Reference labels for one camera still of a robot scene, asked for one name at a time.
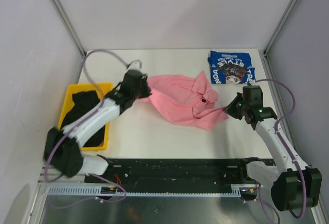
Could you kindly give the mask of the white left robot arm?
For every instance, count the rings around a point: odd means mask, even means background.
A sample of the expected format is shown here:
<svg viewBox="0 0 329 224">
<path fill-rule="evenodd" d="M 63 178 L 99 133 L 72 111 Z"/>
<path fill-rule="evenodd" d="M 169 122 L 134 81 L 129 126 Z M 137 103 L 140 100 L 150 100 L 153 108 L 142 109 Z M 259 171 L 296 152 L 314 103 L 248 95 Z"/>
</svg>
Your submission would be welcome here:
<svg viewBox="0 0 329 224">
<path fill-rule="evenodd" d="M 61 130 L 51 128 L 44 150 L 45 180 L 49 181 L 47 173 L 52 166 L 68 178 L 77 174 L 93 174 L 101 182 L 111 181 L 114 171 L 109 161 L 102 156 L 83 155 L 81 149 L 96 132 L 132 107 L 136 100 L 151 95 L 147 79 L 147 74 L 139 70 L 128 70 L 123 80 L 111 91 L 102 94 L 100 102 L 81 118 Z"/>
</svg>

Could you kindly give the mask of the pink t-shirt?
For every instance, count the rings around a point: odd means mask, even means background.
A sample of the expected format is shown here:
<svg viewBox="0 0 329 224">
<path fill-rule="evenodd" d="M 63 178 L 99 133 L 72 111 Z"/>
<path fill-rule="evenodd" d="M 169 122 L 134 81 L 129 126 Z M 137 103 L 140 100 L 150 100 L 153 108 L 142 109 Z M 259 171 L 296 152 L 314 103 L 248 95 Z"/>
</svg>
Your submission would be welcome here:
<svg viewBox="0 0 329 224">
<path fill-rule="evenodd" d="M 196 78 L 183 75 L 148 77 L 150 102 L 168 122 L 212 130 L 228 119 L 222 107 L 216 108 L 218 93 L 211 87 L 202 71 Z"/>
</svg>

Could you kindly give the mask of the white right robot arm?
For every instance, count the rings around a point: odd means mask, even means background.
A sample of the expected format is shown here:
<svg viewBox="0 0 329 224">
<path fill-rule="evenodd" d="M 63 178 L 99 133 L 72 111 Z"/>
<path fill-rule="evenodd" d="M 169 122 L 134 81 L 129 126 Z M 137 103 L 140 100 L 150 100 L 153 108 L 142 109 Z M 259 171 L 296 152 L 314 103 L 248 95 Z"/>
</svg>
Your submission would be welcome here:
<svg viewBox="0 0 329 224">
<path fill-rule="evenodd" d="M 242 183 L 252 180 L 268 189 L 279 211 L 292 211 L 317 206 L 322 175 L 310 167 L 295 151 L 288 138 L 279 128 L 278 117 L 271 107 L 263 105 L 263 92 L 257 85 L 244 86 L 233 101 L 224 109 L 229 116 L 244 119 L 262 138 L 274 166 L 255 160 L 237 170 Z"/>
</svg>

